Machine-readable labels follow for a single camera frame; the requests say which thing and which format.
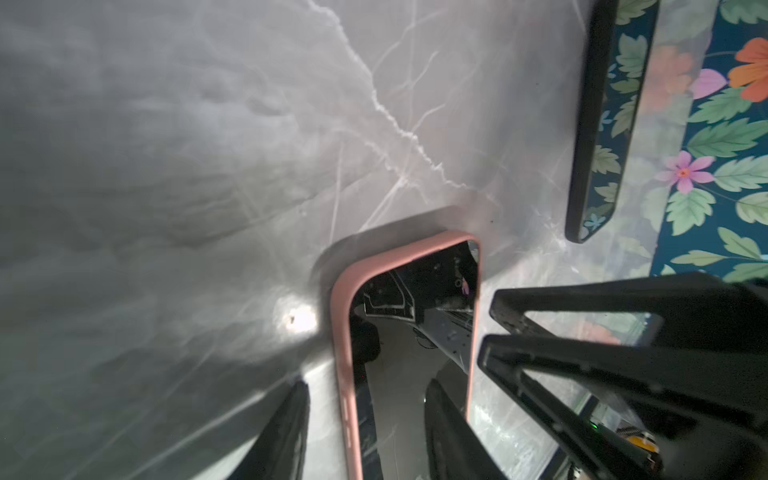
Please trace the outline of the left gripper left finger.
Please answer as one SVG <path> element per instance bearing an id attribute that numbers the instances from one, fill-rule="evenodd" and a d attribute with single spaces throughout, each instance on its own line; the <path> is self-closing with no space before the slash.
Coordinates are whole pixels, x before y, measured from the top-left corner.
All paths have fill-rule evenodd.
<path id="1" fill-rule="evenodd" d="M 299 380 L 227 480 L 301 479 L 310 408 L 309 387 Z"/>

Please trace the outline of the silver-edged black phone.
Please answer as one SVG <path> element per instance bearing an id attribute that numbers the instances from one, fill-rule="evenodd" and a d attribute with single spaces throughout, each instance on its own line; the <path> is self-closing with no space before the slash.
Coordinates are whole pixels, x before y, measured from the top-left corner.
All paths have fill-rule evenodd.
<path id="1" fill-rule="evenodd" d="M 584 59 L 565 237 L 583 244 L 616 209 L 659 3 L 598 1 Z"/>

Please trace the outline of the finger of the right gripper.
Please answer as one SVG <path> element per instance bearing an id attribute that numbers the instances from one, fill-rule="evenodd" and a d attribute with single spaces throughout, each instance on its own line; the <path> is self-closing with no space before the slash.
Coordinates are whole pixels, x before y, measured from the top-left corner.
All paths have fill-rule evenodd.
<path id="1" fill-rule="evenodd" d="M 488 335 L 479 368 L 592 479 L 764 479 L 767 358 L 560 337 Z M 534 373 L 584 386 L 654 438 L 650 467 L 574 413 Z"/>
<path id="2" fill-rule="evenodd" d="M 529 312 L 648 314 L 642 346 L 767 355 L 767 282 L 760 279 L 728 283 L 694 272 L 494 293 L 490 315 L 508 331 L 503 340 L 554 336 Z"/>

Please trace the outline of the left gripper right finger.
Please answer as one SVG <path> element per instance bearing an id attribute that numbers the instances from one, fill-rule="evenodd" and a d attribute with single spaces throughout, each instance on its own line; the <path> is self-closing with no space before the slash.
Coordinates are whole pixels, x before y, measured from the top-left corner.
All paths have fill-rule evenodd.
<path id="1" fill-rule="evenodd" d="M 437 379 L 426 389 L 424 422 L 431 479 L 507 479 Z"/>

